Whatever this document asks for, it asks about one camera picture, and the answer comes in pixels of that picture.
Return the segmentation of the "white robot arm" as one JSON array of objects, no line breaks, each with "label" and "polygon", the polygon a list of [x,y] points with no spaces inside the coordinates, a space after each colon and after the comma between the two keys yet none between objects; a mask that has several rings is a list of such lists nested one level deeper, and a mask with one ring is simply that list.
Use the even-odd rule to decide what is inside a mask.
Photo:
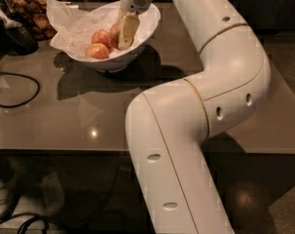
[{"label": "white robot arm", "polygon": [[156,234],[235,234],[201,151],[247,119],[271,82],[267,55],[228,0],[172,0],[203,71],[148,89],[126,113],[129,155]]}]

